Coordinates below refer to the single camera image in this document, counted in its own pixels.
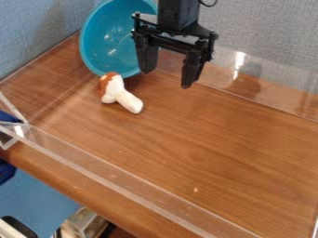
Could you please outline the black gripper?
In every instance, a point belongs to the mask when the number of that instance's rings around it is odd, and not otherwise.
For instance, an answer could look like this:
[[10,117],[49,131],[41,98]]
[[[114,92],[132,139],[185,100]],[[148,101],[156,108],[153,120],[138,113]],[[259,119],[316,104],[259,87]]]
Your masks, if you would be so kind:
[[200,6],[212,7],[203,0],[158,0],[157,13],[132,14],[132,39],[138,69],[149,73],[157,63],[158,48],[185,54],[181,69],[181,88],[199,79],[203,61],[212,59],[219,36],[199,23]]

